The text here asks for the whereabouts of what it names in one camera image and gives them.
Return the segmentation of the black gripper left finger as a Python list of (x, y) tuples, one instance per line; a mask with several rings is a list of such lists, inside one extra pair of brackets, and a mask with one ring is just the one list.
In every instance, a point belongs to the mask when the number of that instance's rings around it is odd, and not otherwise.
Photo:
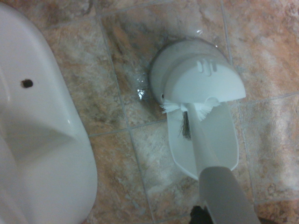
[(190, 213), (191, 220), (189, 224), (211, 224), (210, 215), (200, 206), (193, 206)]

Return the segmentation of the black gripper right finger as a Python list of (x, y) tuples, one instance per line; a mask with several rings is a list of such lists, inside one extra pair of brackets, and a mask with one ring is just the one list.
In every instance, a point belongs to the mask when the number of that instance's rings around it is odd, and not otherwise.
[(280, 222), (278, 222), (278, 221), (268, 219), (268, 218), (264, 218), (264, 217), (260, 217), (259, 221), (261, 222), (261, 224), (280, 224)]

